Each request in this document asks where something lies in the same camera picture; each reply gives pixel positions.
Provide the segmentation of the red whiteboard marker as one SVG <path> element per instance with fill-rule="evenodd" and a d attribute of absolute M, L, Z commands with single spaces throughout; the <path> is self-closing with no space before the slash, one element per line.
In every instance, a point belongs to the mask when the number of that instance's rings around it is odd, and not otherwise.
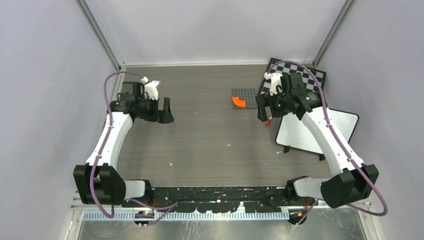
<path fill-rule="evenodd" d="M 268 127 L 269 125 L 270 125 L 270 123 L 271 123 L 271 121 L 272 121 L 272 116 L 270 116 L 268 119 L 267 119 L 267 121 L 265 122 L 265 126 L 266 127 Z"/>

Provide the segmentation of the white whiteboard with black frame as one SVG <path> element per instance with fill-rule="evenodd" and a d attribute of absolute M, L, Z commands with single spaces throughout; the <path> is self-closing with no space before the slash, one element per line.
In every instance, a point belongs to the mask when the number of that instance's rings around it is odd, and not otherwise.
<path fill-rule="evenodd" d="M 356 113 L 326 109 L 327 121 L 322 107 L 306 113 L 302 119 L 294 113 L 281 118 L 275 142 L 287 149 L 300 149 L 330 157 L 330 160 L 345 158 L 339 145 L 348 148 L 359 122 Z"/>

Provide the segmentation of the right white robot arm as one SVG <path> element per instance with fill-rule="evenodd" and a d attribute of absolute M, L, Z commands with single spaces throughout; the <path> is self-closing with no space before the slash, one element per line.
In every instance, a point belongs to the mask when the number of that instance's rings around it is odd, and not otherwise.
<path fill-rule="evenodd" d="M 268 119 L 267 107 L 274 118 L 296 116 L 314 137 L 332 174 L 328 179 L 301 176 L 288 180 L 287 202 L 299 205 L 305 198 L 315 198 L 335 209 L 367 199 L 379 171 L 375 165 L 365 164 L 344 139 L 329 113 L 322 90 L 307 89 L 300 73 L 265 73 L 264 79 L 270 83 L 270 89 L 256 96 L 258 119 Z"/>

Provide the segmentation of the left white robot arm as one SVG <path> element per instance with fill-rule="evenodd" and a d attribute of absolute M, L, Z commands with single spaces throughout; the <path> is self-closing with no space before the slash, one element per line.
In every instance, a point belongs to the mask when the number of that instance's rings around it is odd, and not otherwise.
<path fill-rule="evenodd" d="M 174 121 L 170 98 L 162 99 L 159 108 L 161 82 L 130 81 L 123 83 L 109 107 L 100 139 L 84 165 L 76 165 L 73 177 L 83 204 L 121 205 L 134 198 L 141 207 L 153 202 L 151 184 L 146 179 L 123 180 L 117 172 L 117 162 L 125 137 L 135 119 L 169 124 Z"/>

